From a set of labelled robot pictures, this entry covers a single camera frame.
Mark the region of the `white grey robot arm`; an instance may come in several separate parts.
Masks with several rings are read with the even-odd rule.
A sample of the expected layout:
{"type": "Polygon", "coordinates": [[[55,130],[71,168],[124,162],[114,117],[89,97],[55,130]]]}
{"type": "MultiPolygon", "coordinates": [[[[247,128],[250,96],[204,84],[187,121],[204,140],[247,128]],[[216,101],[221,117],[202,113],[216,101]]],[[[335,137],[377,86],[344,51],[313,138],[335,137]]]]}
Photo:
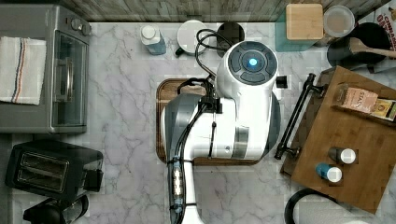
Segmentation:
{"type": "Polygon", "coordinates": [[[261,42],[242,41],[222,57],[218,71],[190,78],[205,94],[178,92],[161,113],[171,224],[203,224],[193,183],[196,158],[260,159],[265,154],[278,75],[274,52],[261,42]]]}

